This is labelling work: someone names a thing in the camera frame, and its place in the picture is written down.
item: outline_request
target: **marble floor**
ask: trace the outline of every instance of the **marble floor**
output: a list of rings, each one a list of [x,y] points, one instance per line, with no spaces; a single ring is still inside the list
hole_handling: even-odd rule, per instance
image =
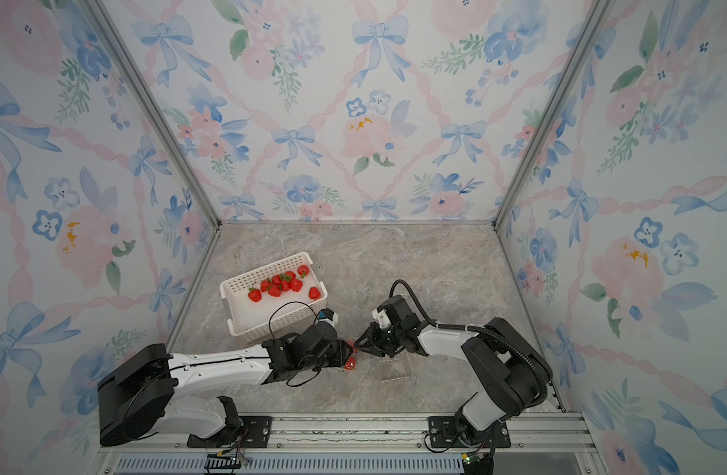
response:
[[[341,317],[340,337],[355,340],[371,310],[387,299],[393,280],[404,279],[425,310],[445,323],[483,325],[507,319],[539,348],[501,245],[485,224],[224,224],[202,285],[169,351],[205,353],[249,344],[230,335],[229,309],[218,285],[264,264],[306,251],[329,291],[327,306]],[[302,332],[308,318],[289,331]],[[243,412],[448,412],[481,385],[470,366],[445,356],[406,352],[394,361],[356,353],[356,369],[324,369],[301,388],[283,383],[234,386],[202,393],[232,397]],[[310,377],[301,373],[293,384]],[[406,375],[393,380],[394,375]],[[557,400],[531,408],[557,411]]]

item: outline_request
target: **vent grille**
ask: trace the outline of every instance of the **vent grille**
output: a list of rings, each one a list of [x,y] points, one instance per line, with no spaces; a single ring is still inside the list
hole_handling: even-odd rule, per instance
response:
[[[236,473],[464,473],[461,454],[247,454]],[[115,473],[232,473],[205,454],[123,454]]]

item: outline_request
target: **red strawberry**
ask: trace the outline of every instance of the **red strawberry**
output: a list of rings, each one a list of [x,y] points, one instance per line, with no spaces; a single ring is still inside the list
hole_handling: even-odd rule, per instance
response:
[[[252,287],[249,289],[250,291],[247,293],[247,298],[250,300],[253,300],[254,302],[260,302],[261,301],[261,291],[258,289],[253,289]]]

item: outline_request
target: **basket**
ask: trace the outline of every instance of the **basket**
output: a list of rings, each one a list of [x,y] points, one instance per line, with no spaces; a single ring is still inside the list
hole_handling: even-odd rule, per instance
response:
[[[252,286],[255,286],[255,288],[259,287],[262,280],[271,279],[274,275],[283,274],[287,271],[296,273],[297,268],[304,264],[310,270],[308,275],[303,279],[303,288],[300,292],[283,292],[280,297],[272,297],[267,293],[263,293],[263,298],[260,302],[254,302],[247,297],[248,289]],[[311,264],[313,264],[313,261],[308,253],[299,252],[288,258],[272,262],[261,268],[245,272],[244,274],[221,282],[219,286],[221,289],[221,299],[226,299],[229,302],[229,309],[231,311],[231,318],[226,320],[226,323],[229,325],[229,332],[233,336],[243,337],[247,341],[264,337],[270,334],[268,331],[268,319],[272,313],[283,304],[292,302],[293,300],[307,303],[316,313],[323,309],[324,302],[329,294],[326,292],[324,283],[316,278]],[[312,287],[319,289],[321,292],[320,299],[314,301],[308,297],[308,290]],[[271,328],[276,333],[276,330],[279,328],[292,325],[296,321],[310,316],[313,316],[313,313],[308,307],[300,303],[294,303],[284,307],[274,315],[271,321]]]

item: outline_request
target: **floral wallpaper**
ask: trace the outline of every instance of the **floral wallpaper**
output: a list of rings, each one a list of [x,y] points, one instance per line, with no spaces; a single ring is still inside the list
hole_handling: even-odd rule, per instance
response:
[[[86,472],[211,234],[78,6],[0,0],[1,474]]]
[[[591,3],[105,6],[223,219],[489,220]]]
[[[501,237],[609,473],[727,474],[727,0],[615,2]]]

